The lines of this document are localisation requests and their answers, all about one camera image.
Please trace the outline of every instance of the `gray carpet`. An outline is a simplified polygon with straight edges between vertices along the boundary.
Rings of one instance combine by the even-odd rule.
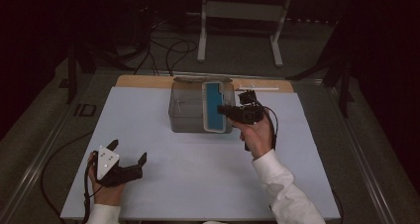
[[[175,74],[198,72],[264,77],[293,75],[315,64],[332,30],[330,26],[318,24],[290,25],[287,23],[279,44],[284,67],[276,68],[273,65],[266,35],[228,36],[226,32],[215,29],[209,31],[206,61],[198,63],[196,52],[194,52],[177,64],[174,71]],[[198,43],[195,28],[184,32],[158,30],[153,36],[182,37]],[[173,43],[173,40],[169,39],[154,40],[160,40],[168,47]],[[179,45],[177,49],[185,50],[186,45]],[[160,73],[164,74],[167,50],[152,45],[151,52],[155,56]],[[135,67],[143,56],[127,64]],[[175,62],[179,56],[170,54],[168,61]],[[152,60],[148,58],[138,74],[152,73],[151,64]],[[75,99],[75,103],[97,106],[93,117],[79,117],[73,116],[75,104],[65,105],[67,91],[57,88],[60,81],[66,77],[65,70],[64,62],[57,68],[55,79],[1,141],[0,207],[3,210],[14,190],[18,188],[26,168],[48,141],[53,141],[49,150],[50,154],[68,144],[51,160],[45,173],[44,185],[47,194],[56,208],[61,210],[75,173],[82,162],[82,156],[90,139],[89,132],[95,128],[108,92],[118,76],[127,73],[103,64],[94,75],[79,74],[79,97]],[[322,78],[323,74],[324,71],[321,71],[313,74],[311,78]],[[361,175],[343,119],[334,112],[337,110],[336,103],[331,101],[335,99],[334,96],[328,89],[313,81],[295,82],[293,88],[302,101],[332,189],[339,197],[337,201],[343,205],[344,223],[385,223],[380,219],[367,183]],[[392,212],[394,222],[391,223],[418,223],[420,220],[419,196],[408,182],[354,80],[351,92],[355,101],[349,103],[350,119],[345,122],[352,125],[363,148],[374,177]],[[62,127],[56,134],[52,134],[57,124],[62,124]],[[85,137],[72,142],[81,136]],[[17,213],[13,217],[11,223],[58,223],[58,219],[42,198],[39,179],[33,187],[29,187],[28,195],[23,198],[22,206],[18,206]],[[329,223],[340,223],[340,220]]]

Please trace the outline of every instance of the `white tabletop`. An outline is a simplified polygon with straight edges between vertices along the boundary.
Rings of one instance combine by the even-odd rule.
[[[84,161],[92,151],[119,140],[120,166],[132,166],[148,153],[144,177],[127,184],[120,217],[138,220],[272,220],[266,195],[244,151],[239,131],[182,134],[170,129],[170,89],[114,87],[107,99]],[[259,102],[279,119],[276,153],[295,183],[326,219],[339,218],[299,98],[295,93],[257,92]],[[80,165],[61,212],[81,219]]]

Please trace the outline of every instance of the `gray storage box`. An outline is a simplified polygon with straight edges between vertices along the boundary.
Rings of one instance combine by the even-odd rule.
[[[202,83],[222,81],[224,104],[235,105],[235,91],[227,77],[178,77],[172,84],[169,103],[170,127],[175,133],[209,133],[203,125]],[[232,125],[226,121],[225,133],[232,132]]]

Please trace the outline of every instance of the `white shirt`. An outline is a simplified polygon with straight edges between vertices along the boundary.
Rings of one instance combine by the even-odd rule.
[[[279,224],[325,223],[308,197],[294,185],[293,174],[282,165],[274,150],[253,161],[269,205]],[[89,224],[118,224],[120,207],[94,204]]]

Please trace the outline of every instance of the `white metal stand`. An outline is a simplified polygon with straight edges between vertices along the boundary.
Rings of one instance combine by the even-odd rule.
[[[273,21],[278,23],[277,30],[270,36],[269,40],[271,43],[275,66],[282,67],[283,61],[278,47],[278,38],[280,37],[280,32],[284,25],[289,4],[290,0],[285,0],[283,5],[245,4],[202,0],[201,33],[200,42],[198,44],[197,60],[199,62],[203,62],[206,57],[207,17],[250,19]]]

